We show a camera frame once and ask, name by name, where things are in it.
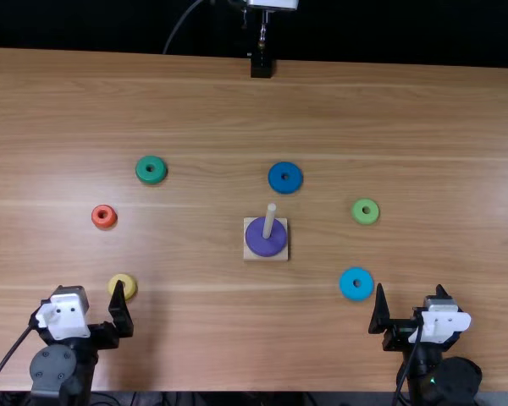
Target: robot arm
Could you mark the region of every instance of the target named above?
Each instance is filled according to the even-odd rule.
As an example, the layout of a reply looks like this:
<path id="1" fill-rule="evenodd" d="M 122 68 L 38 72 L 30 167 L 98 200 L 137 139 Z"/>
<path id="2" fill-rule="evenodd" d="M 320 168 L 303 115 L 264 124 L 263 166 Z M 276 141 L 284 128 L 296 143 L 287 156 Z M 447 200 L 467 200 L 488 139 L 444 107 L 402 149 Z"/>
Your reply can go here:
<path id="1" fill-rule="evenodd" d="M 423 307 L 413 310 L 411 319 L 391 319 L 384 289 L 378 284 L 368 329 L 369 334 L 384 333 L 384 351 L 403 353 L 397 381 L 408 380 L 412 406 L 472 404 L 482 370 L 468 359 L 442 358 L 470 326 L 470 315 L 440 285 L 435 295 L 425 297 Z"/>

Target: wooden table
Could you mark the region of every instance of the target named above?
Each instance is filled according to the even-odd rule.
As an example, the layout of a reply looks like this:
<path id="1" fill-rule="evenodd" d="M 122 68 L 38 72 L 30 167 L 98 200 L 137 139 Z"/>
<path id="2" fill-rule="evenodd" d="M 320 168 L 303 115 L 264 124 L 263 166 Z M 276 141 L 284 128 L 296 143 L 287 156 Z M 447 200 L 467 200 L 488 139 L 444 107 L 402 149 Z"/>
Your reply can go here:
<path id="1" fill-rule="evenodd" d="M 135 177 L 149 154 L 156 187 Z M 299 193 L 270 189 L 279 161 Z M 352 220 L 359 197 L 377 224 Z M 290 261 L 245 263 L 243 217 L 270 201 Z M 442 283 L 473 319 L 449 355 L 508 390 L 507 69 L 280 61 L 252 80 L 246 60 L 0 49 L 0 359 L 59 284 L 110 320 L 126 272 L 135 336 L 100 352 L 95 389 L 390 391 L 400 355 L 367 334 L 373 297 L 340 294 L 350 266 L 396 317 Z M 29 389 L 42 347 L 32 333 L 0 389 Z"/>

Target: small black object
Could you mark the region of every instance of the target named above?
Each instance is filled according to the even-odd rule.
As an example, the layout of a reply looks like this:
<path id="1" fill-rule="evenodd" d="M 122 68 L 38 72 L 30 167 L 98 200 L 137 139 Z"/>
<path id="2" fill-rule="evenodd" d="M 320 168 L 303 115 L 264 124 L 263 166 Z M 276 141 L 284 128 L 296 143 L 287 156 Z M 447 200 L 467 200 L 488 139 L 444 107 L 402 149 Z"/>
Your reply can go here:
<path id="1" fill-rule="evenodd" d="M 271 53 L 270 29 L 269 29 L 269 11 L 259 10 L 261 17 L 259 36 L 256 35 L 257 44 L 251 53 L 251 78 L 269 79 L 273 76 L 276 61 Z"/>
<path id="2" fill-rule="evenodd" d="M 455 332 L 443 343 L 420 341 L 416 353 L 412 353 L 414 343 L 409 343 L 408 338 L 422 325 L 422 312 L 429 310 L 427 304 L 456 305 L 441 285 L 437 286 L 435 295 L 425 297 L 424 304 L 426 307 L 413 309 L 410 319 L 392 319 L 384 289 L 379 283 L 368 332 L 384 333 L 384 351 L 403 353 L 403 364 L 397 374 L 397 381 L 408 370 L 406 379 L 412 406 L 472 404 L 482 381 L 482 370 L 469 359 L 442 357 L 442 353 L 457 342 L 459 332 Z"/>

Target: cable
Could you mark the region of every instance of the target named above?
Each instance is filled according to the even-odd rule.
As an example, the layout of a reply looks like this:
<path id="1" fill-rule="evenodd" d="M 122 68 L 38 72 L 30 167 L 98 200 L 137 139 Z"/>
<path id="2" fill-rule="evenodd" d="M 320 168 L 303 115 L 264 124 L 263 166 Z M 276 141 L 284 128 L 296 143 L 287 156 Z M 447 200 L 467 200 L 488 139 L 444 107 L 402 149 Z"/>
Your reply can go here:
<path id="1" fill-rule="evenodd" d="M 132 400 L 130 401 L 130 406 L 134 406 L 135 397 L 137 396 L 137 392 L 134 392 L 134 396 L 132 396 Z"/>
<path id="2" fill-rule="evenodd" d="M 402 393 L 399 393 L 399 401 L 404 404 L 404 406 L 410 406 L 410 401 L 405 398 Z"/>
<path id="3" fill-rule="evenodd" d="M 314 400 L 312 393 L 310 393 L 310 392 L 305 392 L 305 393 L 306 393 L 306 396 L 308 397 L 308 400 L 311 402 L 312 406 L 318 406 L 318 403 L 316 402 L 316 400 Z"/>
<path id="4" fill-rule="evenodd" d="M 111 395 L 107 395 L 106 393 L 102 393 L 102 392 L 93 392 L 92 395 L 96 395 L 96 396 L 103 396 L 105 398 L 108 398 L 108 399 L 111 399 L 113 400 L 118 406 L 120 406 L 120 402 L 117 400 L 117 398 L 111 396 Z"/>
<path id="5" fill-rule="evenodd" d="M 397 388 L 395 389 L 395 393 L 393 394 L 391 406 L 397 406 L 397 402 L 399 401 L 400 396 L 400 390 L 403 387 L 403 384 L 405 383 L 406 376 L 408 375 L 408 371 L 410 370 L 412 361 L 414 360 L 414 356 L 416 355 L 417 347 L 419 343 L 422 341 L 422 331 L 423 331 L 423 320 L 420 320 L 419 326 L 417 327 L 416 342 L 414 342 L 414 347 L 412 348 L 410 357 L 408 357 L 405 369 L 403 370 L 403 373 L 400 376 L 399 383 L 397 384 Z"/>
<path id="6" fill-rule="evenodd" d="M 6 363 L 9 361 L 11 356 L 14 354 L 15 350 L 20 346 L 20 344 L 25 340 L 25 338 L 30 334 L 31 331 L 32 331 L 32 326 L 28 326 L 26 328 L 26 330 L 24 330 L 23 333 L 20 335 L 20 337 L 17 338 L 17 341 L 9 349 L 9 351 L 6 353 L 6 355 L 3 357 L 2 361 L 0 362 L 0 372 L 2 371 L 2 369 L 6 365 Z"/>
<path id="7" fill-rule="evenodd" d="M 171 403 L 168 401 L 168 394 L 166 392 L 160 392 L 160 394 L 162 395 L 162 402 L 160 403 L 160 406 L 164 406 L 164 404 L 171 406 Z"/>
<path id="8" fill-rule="evenodd" d="M 177 21 L 177 24 L 175 24 L 175 27 L 171 30 L 171 34 L 169 34 L 168 40 L 166 41 L 166 45 L 163 47 L 162 54 L 165 55 L 168 53 L 169 44 L 171 44 L 171 41 L 173 40 L 173 37 L 175 34 L 177 34 L 177 31 L 179 30 L 180 26 L 185 22 L 186 17 L 188 17 L 188 14 L 192 12 L 194 8 L 199 6 L 203 0 L 195 0 L 190 7 L 186 9 L 186 11 L 183 13 L 183 15 L 180 16 L 179 21 Z"/>

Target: red ring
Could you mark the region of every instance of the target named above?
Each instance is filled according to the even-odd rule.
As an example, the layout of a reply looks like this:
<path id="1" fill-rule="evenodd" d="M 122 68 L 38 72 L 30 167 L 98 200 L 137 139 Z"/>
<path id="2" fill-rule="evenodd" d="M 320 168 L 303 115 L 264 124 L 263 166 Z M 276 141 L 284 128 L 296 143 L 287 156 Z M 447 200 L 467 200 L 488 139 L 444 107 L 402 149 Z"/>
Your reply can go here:
<path id="1" fill-rule="evenodd" d="M 111 206 L 96 206 L 92 211 L 92 222 L 98 228 L 110 228 L 117 222 L 117 213 Z"/>

